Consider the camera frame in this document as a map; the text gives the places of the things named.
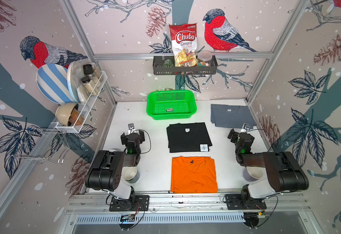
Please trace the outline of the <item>grey t-shirt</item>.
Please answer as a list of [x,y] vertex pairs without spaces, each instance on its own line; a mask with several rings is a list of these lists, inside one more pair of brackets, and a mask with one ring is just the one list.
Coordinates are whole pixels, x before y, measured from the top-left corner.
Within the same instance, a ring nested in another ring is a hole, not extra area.
[[248,124],[252,129],[257,125],[247,106],[212,104],[210,120],[222,128],[242,128]]

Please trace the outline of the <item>green plastic basket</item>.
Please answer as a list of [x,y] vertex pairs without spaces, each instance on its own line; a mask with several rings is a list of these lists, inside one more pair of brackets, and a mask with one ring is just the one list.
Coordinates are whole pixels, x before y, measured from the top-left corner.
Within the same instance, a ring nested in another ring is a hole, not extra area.
[[146,112],[154,120],[188,119],[197,112],[197,105],[191,91],[155,91],[148,96]]

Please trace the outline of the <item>black t-shirt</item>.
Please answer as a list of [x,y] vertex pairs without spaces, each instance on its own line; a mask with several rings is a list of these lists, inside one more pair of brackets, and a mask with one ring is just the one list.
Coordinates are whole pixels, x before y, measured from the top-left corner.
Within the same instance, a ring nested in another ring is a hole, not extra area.
[[208,152],[212,146],[204,122],[171,124],[167,127],[167,138],[170,153]]

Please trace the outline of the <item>orange t-shirt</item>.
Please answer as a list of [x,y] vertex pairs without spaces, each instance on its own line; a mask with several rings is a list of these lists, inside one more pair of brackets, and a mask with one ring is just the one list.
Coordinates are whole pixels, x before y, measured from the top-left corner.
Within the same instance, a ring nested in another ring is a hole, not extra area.
[[214,159],[183,156],[172,158],[170,191],[176,194],[217,193]]

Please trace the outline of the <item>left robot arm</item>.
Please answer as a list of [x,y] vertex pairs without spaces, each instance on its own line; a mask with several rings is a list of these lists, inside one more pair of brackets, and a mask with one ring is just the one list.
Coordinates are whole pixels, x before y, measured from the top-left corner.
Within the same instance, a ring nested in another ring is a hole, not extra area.
[[123,151],[98,151],[85,176],[85,186],[109,192],[116,200],[134,199],[134,189],[121,179],[122,169],[139,164],[140,145],[144,141],[145,131],[135,130],[129,135],[121,135],[121,142],[126,147]]

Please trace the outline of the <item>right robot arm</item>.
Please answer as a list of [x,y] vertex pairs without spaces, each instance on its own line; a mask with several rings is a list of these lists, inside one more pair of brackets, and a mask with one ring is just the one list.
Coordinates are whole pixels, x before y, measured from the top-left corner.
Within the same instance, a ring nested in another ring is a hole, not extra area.
[[245,168],[264,168],[267,177],[245,185],[241,190],[243,201],[258,201],[279,193],[304,191],[309,181],[300,165],[290,152],[252,153],[255,139],[248,132],[236,132],[233,129],[228,139],[235,144],[237,163]]

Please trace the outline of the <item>left cream mug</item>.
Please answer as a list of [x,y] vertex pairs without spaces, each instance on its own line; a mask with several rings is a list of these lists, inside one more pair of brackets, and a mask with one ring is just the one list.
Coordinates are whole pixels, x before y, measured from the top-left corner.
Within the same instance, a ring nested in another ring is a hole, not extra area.
[[123,167],[121,177],[128,183],[136,183],[140,177],[137,167]]

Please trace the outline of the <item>right lilac mug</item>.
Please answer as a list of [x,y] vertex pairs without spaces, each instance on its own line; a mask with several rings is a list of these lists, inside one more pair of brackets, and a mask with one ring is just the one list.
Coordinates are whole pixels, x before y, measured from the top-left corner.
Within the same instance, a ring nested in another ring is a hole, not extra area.
[[243,170],[243,178],[248,182],[254,182],[263,178],[264,170],[260,167],[246,167]]

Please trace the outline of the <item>brown packet in rack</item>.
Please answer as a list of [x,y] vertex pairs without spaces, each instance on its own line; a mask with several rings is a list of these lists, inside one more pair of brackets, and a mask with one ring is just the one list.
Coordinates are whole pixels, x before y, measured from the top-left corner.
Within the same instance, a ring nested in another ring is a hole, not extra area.
[[74,108],[70,114],[68,126],[81,126],[83,123],[83,116]]

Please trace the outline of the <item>beige bowl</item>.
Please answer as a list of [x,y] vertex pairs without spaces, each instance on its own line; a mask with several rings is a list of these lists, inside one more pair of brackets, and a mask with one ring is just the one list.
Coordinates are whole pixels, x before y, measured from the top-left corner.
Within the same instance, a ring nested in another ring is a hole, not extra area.
[[69,126],[69,119],[75,108],[78,108],[78,103],[71,102],[60,105],[55,112],[57,121],[63,126]]

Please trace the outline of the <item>spice jar black lid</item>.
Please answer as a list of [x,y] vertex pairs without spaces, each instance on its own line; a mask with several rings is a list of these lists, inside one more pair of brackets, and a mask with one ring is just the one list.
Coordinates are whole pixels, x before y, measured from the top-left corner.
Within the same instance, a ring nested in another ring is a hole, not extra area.
[[95,76],[95,71],[93,69],[92,64],[85,64],[83,65],[83,72],[85,74],[85,76],[87,77],[94,77]]

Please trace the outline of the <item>green glass jar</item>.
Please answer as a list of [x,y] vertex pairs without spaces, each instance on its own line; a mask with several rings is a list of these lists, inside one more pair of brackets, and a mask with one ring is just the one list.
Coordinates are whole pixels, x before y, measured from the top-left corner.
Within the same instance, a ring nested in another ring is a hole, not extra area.
[[162,67],[174,67],[174,62],[171,59],[166,59],[164,60]]

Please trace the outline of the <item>Chuba cassava chips bag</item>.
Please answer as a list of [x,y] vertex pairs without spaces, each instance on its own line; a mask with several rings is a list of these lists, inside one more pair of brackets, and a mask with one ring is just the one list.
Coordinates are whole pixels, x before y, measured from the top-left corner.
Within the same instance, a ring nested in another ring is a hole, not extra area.
[[175,67],[197,65],[197,24],[169,25]]

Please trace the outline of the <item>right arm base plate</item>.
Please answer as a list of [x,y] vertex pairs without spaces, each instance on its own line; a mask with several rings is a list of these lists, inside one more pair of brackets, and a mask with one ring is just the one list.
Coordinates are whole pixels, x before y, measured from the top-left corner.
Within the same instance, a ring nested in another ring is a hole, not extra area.
[[226,194],[223,202],[228,210],[266,210],[267,206],[263,199],[243,199],[241,194]]

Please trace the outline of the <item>black wall shelf basket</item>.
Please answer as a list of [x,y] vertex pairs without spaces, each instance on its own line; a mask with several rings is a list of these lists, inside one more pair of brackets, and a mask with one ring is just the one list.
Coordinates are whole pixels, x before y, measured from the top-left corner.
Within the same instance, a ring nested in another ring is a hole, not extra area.
[[[163,66],[166,60],[171,60],[173,66]],[[153,73],[155,75],[214,75],[217,73],[218,63],[215,56],[212,57],[211,66],[176,67],[174,66],[174,56],[154,56]]]

